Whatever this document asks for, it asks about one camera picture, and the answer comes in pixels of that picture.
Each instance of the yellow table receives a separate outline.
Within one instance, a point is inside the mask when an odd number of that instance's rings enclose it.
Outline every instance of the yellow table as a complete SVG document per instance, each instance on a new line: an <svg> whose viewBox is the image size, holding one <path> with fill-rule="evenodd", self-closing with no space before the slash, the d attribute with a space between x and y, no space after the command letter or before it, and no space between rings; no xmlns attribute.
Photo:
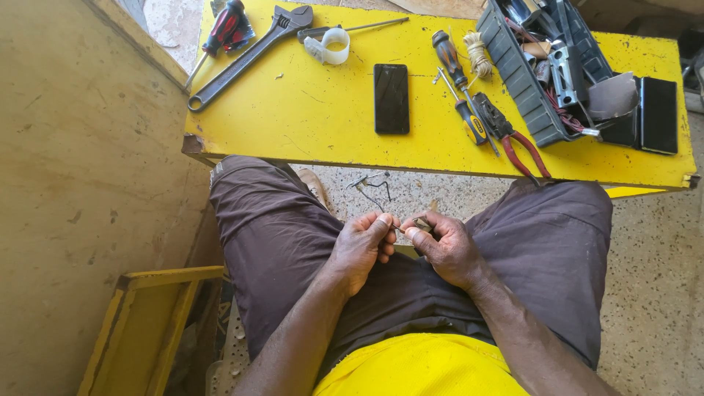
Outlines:
<svg viewBox="0 0 704 396"><path fill-rule="evenodd" d="M213 24L209 3L205 3L201 42ZM271 0L247 2L246 12L258 38L269 29L275 4L287 10L298 6ZM318 5L313 6L313 12L313 26L356 26L406 15ZM447 86L442 82L432 84L439 64L431 45L432 34L451 26L458 42L462 32L473 29L475 23L411 15L410 21L401 25L350 32L350 57L339 66L321 65L307 55L295 38L280 42L208 108L200 113L189 112L183 151L210 165L214 163L209 159L242 154L289 163L516 178L520 174L503 150L500 149L501 158L496 158L488 145L473 145L460 125ZM682 86L675 41L607 33L594 33L594 37L613 70L632 70L638 76L672 80ZM208 59L196 76L192 91L200 89L236 56L220 54L215 60ZM408 135L374 132L375 63L408 66ZM464 64L468 70L468 61ZM275 80L281 73L283 78ZM498 72L490 80L477 80L470 93L478 91L485 92L518 131L529 135ZM649 154L584 137L541 149L547 169L555 179L595 180L603 185L629 187L609 189L612 197L695 187L698 176L681 88L677 100L677 155ZM521 147L516 151L538 175L527 150Z"/></svg>

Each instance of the yellow shirt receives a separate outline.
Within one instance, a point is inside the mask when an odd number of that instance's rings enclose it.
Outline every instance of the yellow shirt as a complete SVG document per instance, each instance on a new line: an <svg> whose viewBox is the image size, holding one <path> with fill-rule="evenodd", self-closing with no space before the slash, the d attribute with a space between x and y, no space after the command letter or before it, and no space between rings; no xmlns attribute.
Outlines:
<svg viewBox="0 0 704 396"><path fill-rule="evenodd" d="M313 391L330 395L521 395L497 347L464 335L414 333L349 354Z"/></svg>

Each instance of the brown pants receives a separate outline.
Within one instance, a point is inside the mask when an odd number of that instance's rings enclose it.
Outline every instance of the brown pants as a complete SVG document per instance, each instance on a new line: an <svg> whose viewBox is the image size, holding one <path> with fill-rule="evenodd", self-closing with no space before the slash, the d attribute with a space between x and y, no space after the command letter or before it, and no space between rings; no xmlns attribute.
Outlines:
<svg viewBox="0 0 704 396"><path fill-rule="evenodd" d="M342 223L285 163L228 156L210 182L254 360L330 256ZM608 195L594 182L536 189L517 181L467 222L499 278L595 370L611 213ZM424 259L394 254L372 268L344 307L320 375L355 349L414 332L463 334L494 344L464 291L442 280Z"/></svg>

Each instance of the toolbox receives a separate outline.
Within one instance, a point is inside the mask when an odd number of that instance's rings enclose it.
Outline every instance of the toolbox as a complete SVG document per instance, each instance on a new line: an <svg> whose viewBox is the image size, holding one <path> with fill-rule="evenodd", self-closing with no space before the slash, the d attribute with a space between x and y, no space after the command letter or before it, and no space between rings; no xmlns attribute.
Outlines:
<svg viewBox="0 0 704 396"><path fill-rule="evenodd" d="M554 20L559 21L556 1L547 0L546 3L548 7L545 11ZM611 78L613 71L579 12L567 0L565 9L570 32L579 49L584 70L590 73L596 82ZM498 69L508 93L516 102L518 111L528 125L528 131L537 146L543 148L561 141L572 142L584 136L565 129L524 57L523 50L505 17L496 0L488 0L486 10L477 22L477 31L482 34L482 41L491 61Z"/></svg>

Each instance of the pliers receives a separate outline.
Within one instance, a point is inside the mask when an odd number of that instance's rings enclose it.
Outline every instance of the pliers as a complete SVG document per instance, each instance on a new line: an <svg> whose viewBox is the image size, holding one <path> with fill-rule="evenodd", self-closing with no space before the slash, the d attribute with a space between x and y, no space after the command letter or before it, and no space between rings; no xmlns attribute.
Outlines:
<svg viewBox="0 0 704 396"><path fill-rule="evenodd" d="M489 130L491 136L501 141L503 145L503 150L506 152L506 156L511 161L511 163L521 172L525 177L529 178L536 187L540 187L540 182L533 176L528 168L523 165L523 163L516 156L516 152L511 146L511 137L516 139L520 144L525 147L528 152L530 152L533 161L538 166L540 174L544 178L551 178L552 176L548 172L543 159L540 157L538 150L535 146L528 140L525 136L513 129L511 123L508 122L506 117L496 108L490 101L489 98L482 92L478 92L473 96L474 102L477 104L477 112L481 113L484 119L484 124L486 129Z"/></svg>

